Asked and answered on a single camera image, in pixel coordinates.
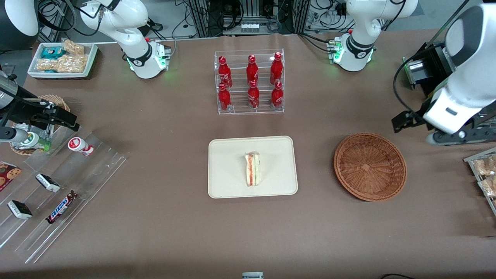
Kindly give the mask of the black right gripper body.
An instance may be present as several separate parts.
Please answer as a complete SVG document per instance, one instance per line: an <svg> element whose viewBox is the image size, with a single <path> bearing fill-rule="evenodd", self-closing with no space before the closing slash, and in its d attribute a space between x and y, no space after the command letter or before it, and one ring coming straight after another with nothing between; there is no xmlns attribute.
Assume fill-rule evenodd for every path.
<svg viewBox="0 0 496 279"><path fill-rule="evenodd" d="M21 109L21 122L33 125L34 122L42 122L45 124L55 124L52 113L55 113L59 106L51 101L42 100L37 107L30 104L23 104Z"/></svg>

